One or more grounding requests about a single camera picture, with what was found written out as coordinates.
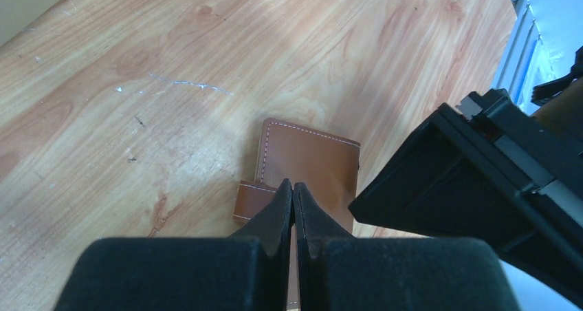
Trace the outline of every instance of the wooden table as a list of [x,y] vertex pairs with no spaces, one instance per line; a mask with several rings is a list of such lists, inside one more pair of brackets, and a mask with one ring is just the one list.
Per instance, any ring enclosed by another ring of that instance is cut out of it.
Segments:
[[361,191],[440,103],[487,89],[515,18],[510,0],[62,0],[0,48],[0,310],[50,309],[95,239],[235,231],[269,116],[361,142]]

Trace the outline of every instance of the stitched edge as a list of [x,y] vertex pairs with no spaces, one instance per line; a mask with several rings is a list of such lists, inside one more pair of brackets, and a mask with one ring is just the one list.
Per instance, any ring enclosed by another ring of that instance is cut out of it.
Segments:
[[251,186],[251,185],[245,185],[245,184],[240,184],[241,186],[246,186],[246,187],[251,187],[252,189],[258,189],[260,191],[266,191],[266,192],[270,192],[270,193],[275,193],[275,191],[272,191],[270,189],[260,189],[259,187],[255,187],[255,186]]
[[282,127],[289,127],[289,128],[292,128],[292,129],[296,129],[296,130],[303,131],[303,132],[315,134],[315,135],[320,136],[320,137],[332,139],[332,140],[335,140],[335,141],[338,141],[338,142],[342,142],[344,144],[349,144],[351,146],[360,148],[359,145],[353,144],[352,142],[348,142],[348,141],[341,140],[341,139],[338,139],[338,138],[334,138],[334,137],[331,137],[331,136],[326,136],[326,135],[321,134],[321,133],[318,133],[318,132],[314,132],[314,131],[302,129],[301,127],[294,127],[294,126],[291,126],[291,125],[287,125],[287,124],[283,124],[283,123],[277,123],[277,122],[269,122],[269,124],[267,125],[267,137],[265,137],[265,150],[263,152],[263,166],[261,167],[261,181],[260,181],[261,183],[263,183],[263,174],[265,173],[265,160],[267,159],[267,144],[270,141],[270,139],[269,139],[270,138],[270,135],[269,135],[270,133],[269,132],[270,132],[270,127],[272,126],[272,124],[281,125]]
[[248,219],[248,220],[251,220],[251,218],[247,218],[247,217],[243,217],[243,216],[239,216],[239,215],[235,215],[235,214],[233,214],[233,216],[235,216],[235,217],[239,217],[239,218],[243,218],[243,219]]

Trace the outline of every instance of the leather wallet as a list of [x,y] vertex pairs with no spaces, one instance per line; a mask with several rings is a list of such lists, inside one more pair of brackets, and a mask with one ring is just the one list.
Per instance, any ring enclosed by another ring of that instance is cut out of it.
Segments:
[[[272,201],[274,186],[289,178],[304,182],[318,206],[347,231],[353,217],[348,205],[356,196],[360,144],[330,133],[302,127],[275,118],[263,122],[255,181],[241,181],[233,220],[247,222]],[[291,240],[296,241],[295,228]],[[299,307],[297,250],[289,264],[288,309]]]

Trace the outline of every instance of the wooden surface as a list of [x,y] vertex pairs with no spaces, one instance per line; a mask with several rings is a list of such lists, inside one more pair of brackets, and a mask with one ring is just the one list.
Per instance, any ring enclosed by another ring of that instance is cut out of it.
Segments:
[[361,142],[361,191],[440,103],[486,90],[514,19],[510,0],[62,0],[0,47],[0,310],[50,309],[95,239],[235,231],[269,116]]
[[0,46],[59,0],[0,0]]

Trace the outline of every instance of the brown wallet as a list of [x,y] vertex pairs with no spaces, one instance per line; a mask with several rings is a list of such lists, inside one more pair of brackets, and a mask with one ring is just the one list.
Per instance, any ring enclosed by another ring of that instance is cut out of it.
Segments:
[[[245,223],[273,199],[285,178],[304,182],[318,206],[347,231],[353,217],[360,144],[346,138],[268,118],[263,122],[255,181],[241,181],[233,220]],[[291,230],[288,309],[299,307],[296,231]]]

